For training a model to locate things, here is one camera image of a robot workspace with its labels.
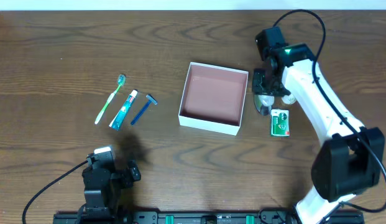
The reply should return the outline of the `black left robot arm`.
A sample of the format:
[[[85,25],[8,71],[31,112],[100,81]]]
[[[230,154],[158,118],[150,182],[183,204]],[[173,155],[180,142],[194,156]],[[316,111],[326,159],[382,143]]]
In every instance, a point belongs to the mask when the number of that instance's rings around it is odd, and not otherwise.
[[[94,152],[86,158],[83,170],[86,203],[77,213],[76,223],[130,223],[129,212],[119,204],[121,191],[140,181],[141,174],[135,159],[126,168],[117,170],[112,151]]]

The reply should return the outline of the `white cream tube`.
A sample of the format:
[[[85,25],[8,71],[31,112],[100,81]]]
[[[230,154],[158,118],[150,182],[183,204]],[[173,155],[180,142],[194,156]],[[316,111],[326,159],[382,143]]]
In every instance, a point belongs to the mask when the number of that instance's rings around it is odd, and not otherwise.
[[[292,94],[285,95],[282,97],[282,102],[285,105],[292,105],[296,102],[296,98]]]

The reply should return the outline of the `green white toothbrush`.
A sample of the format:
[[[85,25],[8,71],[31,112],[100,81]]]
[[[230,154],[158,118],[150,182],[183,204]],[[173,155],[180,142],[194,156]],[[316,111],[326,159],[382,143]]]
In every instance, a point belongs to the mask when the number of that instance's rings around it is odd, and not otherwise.
[[[103,114],[105,113],[108,105],[110,104],[110,102],[113,100],[113,98],[115,97],[115,95],[117,94],[117,92],[119,91],[119,89],[125,85],[125,82],[126,82],[126,76],[125,74],[120,74],[117,78],[117,88],[109,95],[109,97],[107,98],[104,106],[102,107],[101,111],[98,113],[94,123],[95,124],[98,124],[100,121],[101,121],[101,118],[103,117]]]

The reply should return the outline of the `clear pump bottle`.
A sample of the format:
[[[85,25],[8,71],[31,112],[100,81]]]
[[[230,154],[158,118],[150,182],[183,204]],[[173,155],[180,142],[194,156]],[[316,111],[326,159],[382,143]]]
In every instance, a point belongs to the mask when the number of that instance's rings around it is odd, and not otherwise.
[[[263,116],[270,114],[274,101],[275,98],[273,96],[254,95],[255,108]]]

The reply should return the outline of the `green soap box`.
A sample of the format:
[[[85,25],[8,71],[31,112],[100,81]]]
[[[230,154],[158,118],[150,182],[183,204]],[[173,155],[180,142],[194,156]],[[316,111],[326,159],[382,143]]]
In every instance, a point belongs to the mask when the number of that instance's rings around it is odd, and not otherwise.
[[[289,137],[289,110],[272,109],[270,112],[270,135]]]

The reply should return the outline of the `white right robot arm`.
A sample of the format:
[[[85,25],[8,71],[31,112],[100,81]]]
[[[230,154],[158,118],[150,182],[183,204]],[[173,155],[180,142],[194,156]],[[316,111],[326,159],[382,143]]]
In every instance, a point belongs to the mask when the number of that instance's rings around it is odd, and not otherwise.
[[[264,29],[255,42],[264,67],[254,71],[254,103],[261,114],[271,115],[272,134],[282,136],[288,128],[287,111],[272,108],[275,98],[281,97],[286,104],[300,104],[321,146],[311,168],[313,186],[295,205],[294,220],[352,222],[334,211],[377,185],[386,174],[382,165],[384,135],[379,128],[367,129],[349,112],[322,76],[306,44],[288,44],[277,26]]]

